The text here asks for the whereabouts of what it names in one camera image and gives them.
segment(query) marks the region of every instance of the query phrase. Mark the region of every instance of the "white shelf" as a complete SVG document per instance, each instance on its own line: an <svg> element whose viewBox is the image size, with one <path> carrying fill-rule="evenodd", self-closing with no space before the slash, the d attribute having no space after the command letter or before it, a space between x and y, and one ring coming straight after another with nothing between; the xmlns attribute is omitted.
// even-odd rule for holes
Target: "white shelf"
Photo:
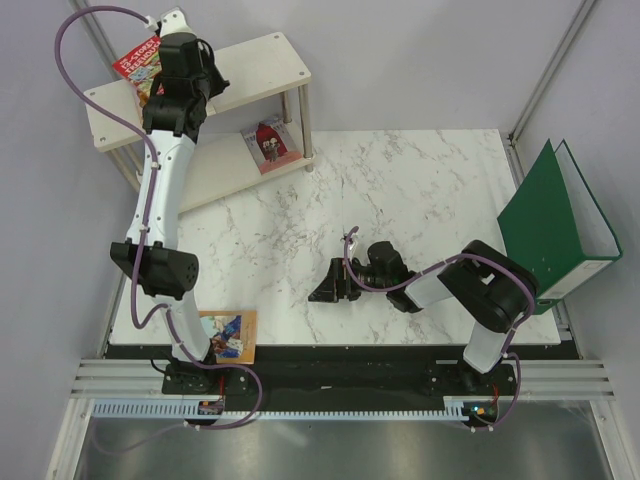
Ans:
<svg viewBox="0 0 640 480"><path fill-rule="evenodd" d="M224 93L209 101L208 115L222 113L311 81L309 69L281 32L216 50L215 59L220 73L231 85ZM135 90L126 80L89 89L85 94L110 112L141 125ZM129 129L89 106L87 115L93 143L100 152L139 140Z"/></svg>
<svg viewBox="0 0 640 480"><path fill-rule="evenodd" d="M291 122L286 125L291 138L302 152L302 132ZM180 213L253 187L309 165L312 158L301 158L262 175L239 133L229 134L211 143L198 143L185 179Z"/></svg>

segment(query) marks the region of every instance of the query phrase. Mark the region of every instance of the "white marble table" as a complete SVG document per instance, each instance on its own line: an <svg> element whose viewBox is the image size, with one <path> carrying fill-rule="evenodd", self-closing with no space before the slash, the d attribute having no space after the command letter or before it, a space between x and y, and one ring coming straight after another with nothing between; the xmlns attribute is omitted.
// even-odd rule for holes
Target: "white marble table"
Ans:
<svg viewBox="0 0 640 480"><path fill-rule="evenodd" d="M361 260L372 242L390 240L413 270L476 238L504 251L496 217L515 186L498 132L318 132L314 145L312 173L293 172L181 217L180 249L200 261L198 307L256 309L259 344L468 342L474 320L455 299L409 315L383 294L339 304L307 296L353 225L360 226ZM168 344L159 315L144 331L133 328L129 288L127 281L110 342ZM143 314L152 303L138 298ZM531 318L515 337L559 342L551 312Z"/></svg>

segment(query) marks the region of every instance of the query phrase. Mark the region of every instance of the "green binder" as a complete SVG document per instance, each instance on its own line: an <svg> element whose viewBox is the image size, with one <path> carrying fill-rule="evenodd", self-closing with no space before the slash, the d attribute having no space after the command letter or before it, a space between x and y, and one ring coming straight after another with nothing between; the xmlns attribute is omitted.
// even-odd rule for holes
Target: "green binder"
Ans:
<svg viewBox="0 0 640 480"><path fill-rule="evenodd" d="M498 216L507 256L540 282L536 314L622 256L622 249L563 140L547 141Z"/></svg>

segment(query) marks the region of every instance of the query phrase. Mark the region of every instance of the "picture book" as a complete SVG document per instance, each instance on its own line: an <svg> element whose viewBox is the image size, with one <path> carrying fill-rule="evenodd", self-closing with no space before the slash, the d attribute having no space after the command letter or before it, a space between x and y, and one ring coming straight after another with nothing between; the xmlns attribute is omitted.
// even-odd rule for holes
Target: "picture book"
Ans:
<svg viewBox="0 0 640 480"><path fill-rule="evenodd" d="M218 363L252 364L256 354L257 312L202 311L200 321L211 338Z"/></svg>
<svg viewBox="0 0 640 480"><path fill-rule="evenodd" d="M160 37L153 36L113 64L113 68L136 87L142 103L149 100L153 77L162 70L159 46Z"/></svg>
<svg viewBox="0 0 640 480"><path fill-rule="evenodd" d="M302 158L281 117L269 117L240 133L262 175Z"/></svg>

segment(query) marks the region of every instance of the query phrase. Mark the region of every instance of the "book cover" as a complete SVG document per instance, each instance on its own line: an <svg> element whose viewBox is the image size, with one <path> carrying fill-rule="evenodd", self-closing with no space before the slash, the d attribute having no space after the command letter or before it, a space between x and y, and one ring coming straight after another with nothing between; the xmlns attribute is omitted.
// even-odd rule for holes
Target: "book cover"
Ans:
<svg viewBox="0 0 640 480"><path fill-rule="evenodd" d="M269 117L240 133L262 175L302 158L281 117Z"/></svg>
<svg viewBox="0 0 640 480"><path fill-rule="evenodd" d="M116 72L136 87L138 97L144 103L149 99L153 77L162 70L159 46L160 37L153 36L113 64Z"/></svg>
<svg viewBox="0 0 640 480"><path fill-rule="evenodd" d="M254 362L257 333L255 310L202 311L200 321L211 338L218 363Z"/></svg>

